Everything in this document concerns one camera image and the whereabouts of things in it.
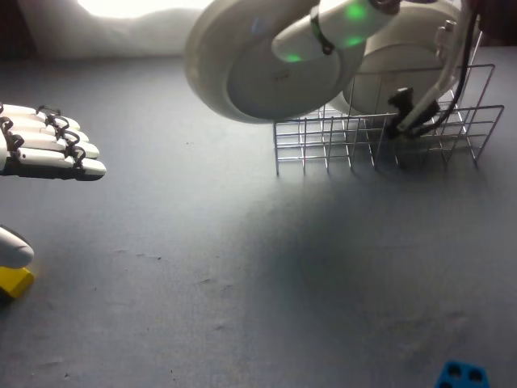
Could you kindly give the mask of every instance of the white robotic hand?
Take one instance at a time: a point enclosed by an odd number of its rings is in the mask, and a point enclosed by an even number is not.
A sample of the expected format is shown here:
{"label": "white robotic hand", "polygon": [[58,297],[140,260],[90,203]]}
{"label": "white robotic hand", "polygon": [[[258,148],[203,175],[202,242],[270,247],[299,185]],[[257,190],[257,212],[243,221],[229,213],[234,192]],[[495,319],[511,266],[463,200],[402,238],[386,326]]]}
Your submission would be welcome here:
{"label": "white robotic hand", "polygon": [[0,175],[98,180],[106,167],[77,121],[57,109],[0,103]]}

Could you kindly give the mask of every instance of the blue block with holes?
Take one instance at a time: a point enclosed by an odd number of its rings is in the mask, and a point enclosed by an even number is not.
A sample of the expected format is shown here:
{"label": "blue block with holes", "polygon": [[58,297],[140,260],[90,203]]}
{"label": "blue block with holes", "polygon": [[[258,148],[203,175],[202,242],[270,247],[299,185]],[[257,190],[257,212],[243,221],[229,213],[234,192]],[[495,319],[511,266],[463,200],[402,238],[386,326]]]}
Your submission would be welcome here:
{"label": "blue block with holes", "polygon": [[486,371],[464,362],[449,361],[435,388],[490,388]]}

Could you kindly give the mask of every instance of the gray table surface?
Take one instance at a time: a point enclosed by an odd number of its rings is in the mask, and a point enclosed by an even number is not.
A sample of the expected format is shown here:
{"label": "gray table surface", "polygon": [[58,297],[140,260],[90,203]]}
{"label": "gray table surface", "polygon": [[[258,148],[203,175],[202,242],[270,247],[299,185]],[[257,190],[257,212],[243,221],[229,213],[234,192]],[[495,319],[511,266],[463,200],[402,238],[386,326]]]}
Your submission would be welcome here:
{"label": "gray table surface", "polygon": [[450,359],[515,386],[517,49],[478,62],[506,105],[479,169],[279,178],[271,129],[179,59],[0,66],[2,101],[60,106],[108,168],[0,180],[38,276],[0,312],[0,386],[414,388]]}

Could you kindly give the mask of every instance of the dish rack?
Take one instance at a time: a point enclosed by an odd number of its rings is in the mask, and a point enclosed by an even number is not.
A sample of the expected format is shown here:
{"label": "dish rack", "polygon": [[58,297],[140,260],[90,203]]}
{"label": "dish rack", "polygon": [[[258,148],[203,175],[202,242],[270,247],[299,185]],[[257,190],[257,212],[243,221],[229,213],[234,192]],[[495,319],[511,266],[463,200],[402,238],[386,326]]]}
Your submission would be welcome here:
{"label": "dish rack", "polygon": [[[374,168],[395,162],[398,167],[409,163],[426,163],[431,154],[441,155],[446,167],[451,158],[466,151],[477,163],[504,111],[502,105],[481,105],[494,65],[470,65],[462,99],[453,113],[438,129],[414,140],[400,136],[389,140],[385,136],[386,126],[395,114],[351,116],[326,105],[295,120],[273,124],[276,173],[280,164],[298,162],[305,170],[309,162],[320,162],[328,170],[331,162],[342,160],[350,168],[359,154]],[[385,71],[376,74],[358,74],[356,77],[380,76],[377,100],[382,80],[393,73],[439,71],[439,69],[412,69]],[[355,78],[351,84],[349,102],[354,101]],[[439,101],[440,112],[427,124],[437,120],[454,99],[456,86]]]}

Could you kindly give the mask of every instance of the robotic hand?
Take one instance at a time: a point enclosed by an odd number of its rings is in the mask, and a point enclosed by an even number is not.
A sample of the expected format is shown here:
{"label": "robotic hand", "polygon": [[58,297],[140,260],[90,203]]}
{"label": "robotic hand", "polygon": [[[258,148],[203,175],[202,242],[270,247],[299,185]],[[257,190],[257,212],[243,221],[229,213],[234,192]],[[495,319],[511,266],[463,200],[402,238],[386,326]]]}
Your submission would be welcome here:
{"label": "robotic hand", "polygon": [[[58,109],[0,103],[0,129],[0,175],[93,181],[106,174],[97,147]],[[33,256],[22,236],[0,226],[0,267],[22,268]]]}

